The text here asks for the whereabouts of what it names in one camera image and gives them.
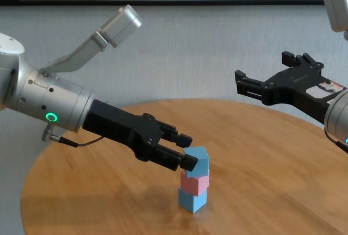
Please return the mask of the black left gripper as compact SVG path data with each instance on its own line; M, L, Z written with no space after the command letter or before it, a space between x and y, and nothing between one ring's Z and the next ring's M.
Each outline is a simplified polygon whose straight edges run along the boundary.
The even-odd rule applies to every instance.
M158 145L160 138L179 147L189 147L192 137L179 134L176 127L155 122L152 115L134 115L99 100L93 100L82 128L128 146L138 160L152 162L176 171L193 171L198 158Z

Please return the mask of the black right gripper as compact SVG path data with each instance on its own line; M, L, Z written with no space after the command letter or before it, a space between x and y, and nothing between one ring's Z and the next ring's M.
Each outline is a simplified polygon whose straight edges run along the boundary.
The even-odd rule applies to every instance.
M282 64L290 67L267 81L246 76L240 70L234 72L237 93L260 100L262 104L289 104L324 123L329 101L343 91L343 86L321 75L324 64L315 61L308 53L281 54Z

